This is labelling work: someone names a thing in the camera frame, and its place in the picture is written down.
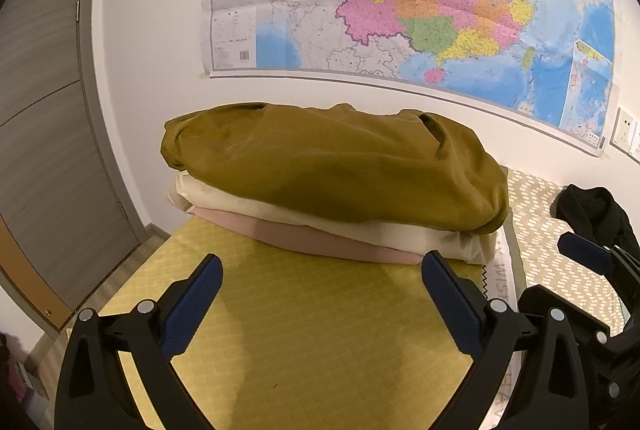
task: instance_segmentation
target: baseboard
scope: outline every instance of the baseboard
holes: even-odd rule
[[[156,226],[153,223],[149,223],[147,226],[145,226],[145,230],[146,230],[146,235],[148,235],[149,238],[153,237],[154,235],[157,235],[158,237],[166,241],[171,236],[170,233],[165,232],[162,228]]]
[[[44,357],[47,356],[49,349],[53,346],[55,340],[46,334],[43,334],[38,340],[38,343],[35,344],[27,359],[24,360],[24,368],[26,368],[33,376],[38,376],[38,367],[44,360]]]

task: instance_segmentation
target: map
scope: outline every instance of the map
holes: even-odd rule
[[[593,149],[615,108],[613,0],[204,0],[204,13],[210,76],[401,81],[498,106]]]

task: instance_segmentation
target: olive green garment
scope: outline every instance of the olive green garment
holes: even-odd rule
[[[325,219],[491,233],[508,210],[506,178],[474,131],[432,113],[233,104],[164,128],[171,168]]]

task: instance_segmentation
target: stack of folded clothing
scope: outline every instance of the stack of folded clothing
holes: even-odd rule
[[[289,251],[486,264],[508,211],[506,177],[474,132],[431,113],[233,104],[165,129],[174,205]]]

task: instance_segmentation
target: white wall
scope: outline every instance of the white wall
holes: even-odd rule
[[[599,159],[503,118],[396,90],[295,78],[209,80],[200,60],[200,14],[200,0],[94,0],[100,98],[116,158],[145,223],[172,231],[186,219],[164,199],[174,172],[159,154],[168,119],[232,102],[318,107],[349,102],[372,113],[417,108],[460,121],[503,165],[559,184],[609,188],[640,231],[640,188],[635,186],[640,166],[613,147]],[[634,67],[640,28],[623,27],[623,22],[640,24],[640,7],[635,0],[616,0],[616,14],[621,104],[640,117]]]
[[[24,361],[44,331],[0,287],[0,332],[7,334],[12,356]]]

